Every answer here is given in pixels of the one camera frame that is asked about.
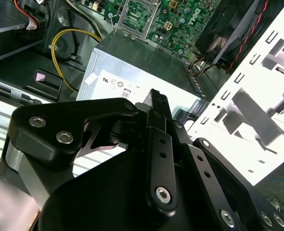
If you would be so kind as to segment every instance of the floor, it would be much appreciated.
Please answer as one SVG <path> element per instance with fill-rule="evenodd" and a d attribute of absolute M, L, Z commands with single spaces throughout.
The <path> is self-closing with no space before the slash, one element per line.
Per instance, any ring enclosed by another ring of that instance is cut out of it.
<path fill-rule="evenodd" d="M 276 205 L 279 205 L 281 207 L 281 214 L 284 216 L 284 180 L 277 179 L 284 179 L 284 164 L 257 184 L 256 189 L 258 189 L 268 201 L 271 200 Z"/>

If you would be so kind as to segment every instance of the screw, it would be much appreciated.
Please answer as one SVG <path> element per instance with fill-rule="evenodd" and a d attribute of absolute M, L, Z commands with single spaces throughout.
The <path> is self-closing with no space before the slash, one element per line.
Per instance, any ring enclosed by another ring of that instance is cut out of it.
<path fill-rule="evenodd" d="M 175 120 L 175 121 L 174 121 L 174 124 L 175 124 L 178 128 L 182 128 L 182 124 L 181 124 L 179 121 Z"/>
<path fill-rule="evenodd" d="M 40 116 L 33 116 L 28 120 L 28 122 L 36 128 L 42 128 L 47 124 L 46 120 Z"/>
<path fill-rule="evenodd" d="M 157 116 L 158 118 L 161 118 L 161 115 L 158 111 L 154 111 L 154 115 Z"/>
<path fill-rule="evenodd" d="M 202 143 L 206 146 L 206 147 L 209 147 L 209 143 L 205 140 L 202 140 Z"/>
<path fill-rule="evenodd" d="M 169 204 L 171 201 L 170 193 L 163 187 L 156 188 L 156 196 L 164 204 Z"/>
<path fill-rule="evenodd" d="M 133 111 L 134 110 L 134 106 L 133 104 L 129 103 L 129 102 L 126 102 L 125 103 L 125 107 L 127 107 L 129 110 Z"/>
<path fill-rule="evenodd" d="M 70 144 L 74 141 L 73 135 L 68 131 L 60 131 L 56 134 L 56 139 L 58 142 L 63 144 Z"/>
<path fill-rule="evenodd" d="M 220 215 L 221 215 L 221 218 L 224 221 L 224 223 L 226 223 L 231 228 L 235 227 L 235 222 L 234 222 L 233 218 L 231 217 L 231 215 L 227 211 L 221 210 Z"/>
<path fill-rule="evenodd" d="M 263 218 L 263 220 L 265 221 L 266 224 L 268 224 L 270 227 L 272 227 L 272 221 L 265 213 L 262 213 L 262 218 Z"/>
<path fill-rule="evenodd" d="M 281 225 L 282 227 L 284 227 L 284 221 L 281 219 L 281 217 L 279 217 L 277 214 L 273 214 L 273 216 L 275 217 L 275 220 L 278 222 L 279 225 Z"/>

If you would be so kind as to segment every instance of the white cable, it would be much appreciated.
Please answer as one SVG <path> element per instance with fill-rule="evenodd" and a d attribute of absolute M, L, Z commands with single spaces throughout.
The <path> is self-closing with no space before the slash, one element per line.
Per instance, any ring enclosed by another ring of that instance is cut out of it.
<path fill-rule="evenodd" d="M 84 11 L 82 11 L 81 9 L 79 9 L 78 7 L 76 7 L 70 0 L 65 0 L 72 8 L 74 8 L 76 11 L 80 12 L 81 14 L 83 14 L 85 17 L 87 17 L 95 26 L 96 30 L 98 31 L 98 34 L 100 35 L 100 37 L 103 38 L 100 29 L 98 28 L 97 24 L 95 23 L 95 21 L 89 17 Z"/>

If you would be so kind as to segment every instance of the red wire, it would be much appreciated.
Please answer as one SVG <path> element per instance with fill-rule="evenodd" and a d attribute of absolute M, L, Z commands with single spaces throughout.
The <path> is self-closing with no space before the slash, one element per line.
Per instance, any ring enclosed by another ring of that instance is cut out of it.
<path fill-rule="evenodd" d="M 25 16 L 32 18 L 32 19 L 36 22 L 37 26 L 40 27 L 40 23 L 39 23 L 39 21 L 38 21 L 38 19 L 37 19 L 36 17 L 34 17 L 33 15 L 28 14 L 27 12 L 25 12 L 24 10 L 22 10 L 22 9 L 20 8 L 20 6 L 18 5 L 17 0 L 14 0 L 14 3 L 15 3 L 15 6 L 17 7 L 18 11 L 20 11 L 21 13 L 23 13 Z"/>
<path fill-rule="evenodd" d="M 230 67 L 226 70 L 226 73 L 229 73 L 229 71 L 232 69 L 233 65 L 236 63 L 236 61 L 238 60 L 239 58 L 239 55 L 241 54 L 241 52 L 243 51 L 243 48 L 244 48 L 244 45 L 248 42 L 248 39 L 250 38 L 251 35 L 253 35 L 253 33 L 255 32 L 256 28 L 257 28 L 257 25 L 260 23 L 261 21 L 261 18 L 264 14 L 264 12 L 266 11 L 267 9 L 267 6 L 268 6 L 268 2 L 269 0 L 265 0 L 265 5 L 264 5 L 264 8 L 263 8 L 263 11 L 259 14 L 258 16 L 258 19 L 256 21 L 256 23 L 254 24 L 251 32 L 247 35 L 247 37 L 245 38 L 245 40 L 243 41 L 243 43 L 241 44 L 240 48 L 239 48 L 239 52 L 237 54 L 237 56 L 235 57 L 235 60 L 231 63 Z"/>

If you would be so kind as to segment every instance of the bolt head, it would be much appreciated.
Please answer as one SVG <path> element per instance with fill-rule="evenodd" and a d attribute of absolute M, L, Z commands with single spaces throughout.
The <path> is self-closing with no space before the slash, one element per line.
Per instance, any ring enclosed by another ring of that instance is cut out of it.
<path fill-rule="evenodd" d="M 203 143 L 206 147 L 209 147 L 209 146 L 210 146 L 209 143 L 208 143 L 207 141 L 205 141 L 205 140 L 202 140 L 202 143 Z"/>
<path fill-rule="evenodd" d="M 267 225 L 272 227 L 272 221 L 265 213 L 262 213 L 262 218 Z"/>
<path fill-rule="evenodd" d="M 164 204 L 168 204 L 171 201 L 170 193 L 163 187 L 156 188 L 156 196 Z"/>
<path fill-rule="evenodd" d="M 235 227 L 234 219 L 232 218 L 232 216 L 227 211 L 221 210 L 220 215 L 221 215 L 221 218 L 224 221 L 224 223 L 227 224 L 227 226 L 229 226 L 230 228 Z"/>
<path fill-rule="evenodd" d="M 279 217 L 277 214 L 273 214 L 273 217 L 275 218 L 276 222 L 281 225 L 282 227 L 284 227 L 284 221 L 281 219 L 281 217 Z"/>
<path fill-rule="evenodd" d="M 63 144 L 70 144 L 74 141 L 73 135 L 68 131 L 60 131 L 56 134 L 58 142 Z"/>
<path fill-rule="evenodd" d="M 32 116 L 29 120 L 28 120 L 29 124 L 33 127 L 36 128 L 42 128 L 44 126 L 46 126 L 47 122 L 44 118 L 40 117 L 40 116 Z"/>

